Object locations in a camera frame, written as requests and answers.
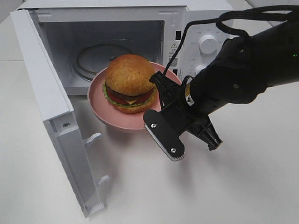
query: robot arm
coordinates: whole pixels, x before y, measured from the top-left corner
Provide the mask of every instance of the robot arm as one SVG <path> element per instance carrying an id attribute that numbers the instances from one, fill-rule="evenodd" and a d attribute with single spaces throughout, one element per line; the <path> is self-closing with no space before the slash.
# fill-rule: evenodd
<path id="1" fill-rule="evenodd" d="M 248 104 L 268 87 L 299 81 L 299 19 L 293 16 L 255 36 L 226 40 L 217 57 L 188 84 L 185 80 L 178 85 L 161 72 L 150 81 L 163 97 L 163 109 L 148 110 L 143 119 L 168 157 L 173 161 L 184 157 L 179 140 L 184 131 L 214 150 L 222 141 L 210 113 L 227 103 Z"/>

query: microwave door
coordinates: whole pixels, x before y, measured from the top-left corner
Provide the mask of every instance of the microwave door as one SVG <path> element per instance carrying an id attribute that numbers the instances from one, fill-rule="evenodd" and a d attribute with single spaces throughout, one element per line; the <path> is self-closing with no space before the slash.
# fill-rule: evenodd
<path id="1" fill-rule="evenodd" d="M 27 10 L 11 13 L 40 114 L 85 217 L 104 208 L 85 148 L 100 133 L 82 139 L 74 109 L 39 32 L 38 18 Z"/>

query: white microwave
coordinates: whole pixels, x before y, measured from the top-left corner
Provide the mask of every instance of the white microwave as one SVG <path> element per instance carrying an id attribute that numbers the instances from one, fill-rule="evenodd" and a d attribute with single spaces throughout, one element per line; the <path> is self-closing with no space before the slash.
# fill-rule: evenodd
<path id="1" fill-rule="evenodd" d="M 42 121 L 86 217 L 104 208 L 109 176 L 92 173 L 70 95 L 86 95 L 93 76 L 132 53 L 166 66 L 190 21 L 231 10 L 224 0 L 27 0 L 11 13 Z M 217 55 L 228 35 L 194 25 L 170 69 L 182 80 Z"/>

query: hamburger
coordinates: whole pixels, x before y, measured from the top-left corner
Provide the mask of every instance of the hamburger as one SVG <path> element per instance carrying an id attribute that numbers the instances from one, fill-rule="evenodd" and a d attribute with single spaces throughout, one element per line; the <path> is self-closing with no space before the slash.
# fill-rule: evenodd
<path id="1" fill-rule="evenodd" d="M 115 58 L 106 69 L 103 92 L 119 111 L 138 113 L 149 109 L 157 98 L 157 89 L 149 81 L 155 73 L 152 64 L 138 55 Z"/>

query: pink plate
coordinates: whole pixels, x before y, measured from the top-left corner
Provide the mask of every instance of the pink plate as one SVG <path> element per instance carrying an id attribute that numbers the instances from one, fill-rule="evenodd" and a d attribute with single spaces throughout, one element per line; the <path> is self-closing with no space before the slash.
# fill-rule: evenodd
<path id="1" fill-rule="evenodd" d="M 157 63 L 152 63 L 155 72 L 163 72 L 165 67 Z M 88 89 L 88 101 L 94 114 L 106 125 L 112 126 L 121 132 L 135 133 L 144 129 L 143 114 L 144 112 L 135 114 L 126 114 L 116 110 L 107 99 L 105 99 L 102 91 L 102 85 L 105 83 L 105 71 L 99 72 L 93 79 Z M 167 71 L 166 76 L 172 81 L 181 84 L 179 78 L 171 71 Z M 151 107 L 156 111 L 160 111 L 159 93 L 157 91 L 157 100 Z"/>

